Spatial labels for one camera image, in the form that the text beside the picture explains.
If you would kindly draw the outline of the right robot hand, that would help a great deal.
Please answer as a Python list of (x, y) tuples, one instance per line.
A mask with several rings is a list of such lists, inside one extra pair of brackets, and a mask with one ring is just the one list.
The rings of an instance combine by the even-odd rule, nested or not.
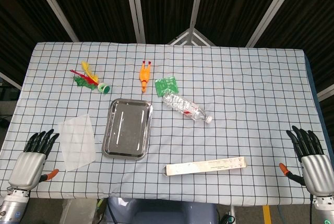
[(286, 131), (290, 137), (297, 159), (302, 168), (302, 176), (293, 174), (283, 163), (279, 167), (290, 180), (305, 186), (314, 196), (333, 195), (333, 167), (324, 153), (319, 138), (312, 131), (292, 126)]

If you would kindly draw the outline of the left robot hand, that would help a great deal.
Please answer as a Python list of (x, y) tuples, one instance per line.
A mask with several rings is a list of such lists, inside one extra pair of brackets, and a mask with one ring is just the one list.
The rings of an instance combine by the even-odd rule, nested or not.
[(43, 174), (45, 162), (53, 148), (59, 133), (51, 129), (33, 134), (27, 141), (23, 152), (19, 155), (9, 178), (9, 185), (15, 190), (30, 191), (40, 182), (54, 178), (58, 169)]

